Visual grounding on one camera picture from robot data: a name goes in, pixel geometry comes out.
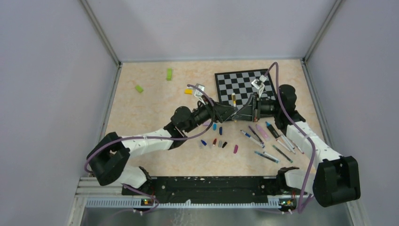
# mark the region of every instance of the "pink highlighter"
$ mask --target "pink highlighter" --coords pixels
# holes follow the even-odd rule
[[[260,125],[256,125],[256,129],[261,133],[261,135],[264,137],[266,141],[270,140],[270,137],[267,135],[266,131],[264,131],[264,129]]]

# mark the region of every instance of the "checkered board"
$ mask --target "checkered board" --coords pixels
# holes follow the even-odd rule
[[[251,93],[257,92],[256,88],[252,86],[251,82],[259,79],[261,75],[266,73],[267,69],[241,71],[241,72],[226,72],[216,73],[216,88],[219,97],[219,103],[224,105],[233,105],[231,94],[236,94],[236,106],[241,109],[248,101]],[[270,79],[270,74],[267,73],[267,80],[264,82],[264,91],[261,98],[268,98],[276,100],[276,92],[273,83]]]

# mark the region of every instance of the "gray floor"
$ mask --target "gray floor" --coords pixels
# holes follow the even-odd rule
[[[81,226],[352,226],[345,204],[323,208],[316,201],[309,203],[302,214],[276,215],[252,209],[159,209],[140,216],[121,209],[88,208]]]

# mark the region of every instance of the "table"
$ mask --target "table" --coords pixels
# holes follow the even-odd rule
[[[237,60],[237,61],[187,61],[187,62],[147,62],[124,63],[119,83],[112,104],[107,125],[107,133],[116,131],[119,136],[144,134],[163,128],[170,122],[176,108],[187,106],[193,109],[197,99],[184,94],[187,84],[200,83],[205,92],[217,101],[215,73],[233,72],[268,68],[273,60]],[[312,130],[322,137],[319,121],[311,100],[309,89],[301,67],[300,60],[278,60],[279,83],[295,87],[298,100],[297,110],[306,119]],[[167,68],[173,69],[172,81],[166,81]],[[274,85],[275,70],[271,71]],[[135,86],[140,85],[144,91],[138,93]],[[263,118],[260,124],[266,131],[265,121],[274,125],[273,118]],[[223,135],[212,129],[203,136],[186,141],[177,149],[156,151],[129,160],[128,164],[144,167],[151,176],[275,176],[282,167],[297,166],[306,170],[309,159],[296,152],[289,153],[274,139],[265,142],[262,149],[240,133],[243,129],[250,133],[248,125],[253,122],[226,122],[222,125]],[[195,135],[205,126],[199,126],[188,136]],[[222,149],[210,148],[212,141],[227,141]],[[200,139],[208,145],[200,145]],[[233,154],[235,144],[238,152]],[[271,144],[275,144],[294,162],[290,163]],[[276,164],[254,153],[254,150],[267,151],[280,159]]]

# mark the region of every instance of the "white wall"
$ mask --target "white wall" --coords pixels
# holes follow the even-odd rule
[[[309,67],[337,151],[359,162],[373,225],[397,225],[399,1],[346,1]]]
[[[77,0],[0,3],[0,225],[65,225],[116,74]]]
[[[121,61],[299,58],[334,0],[88,0]]]

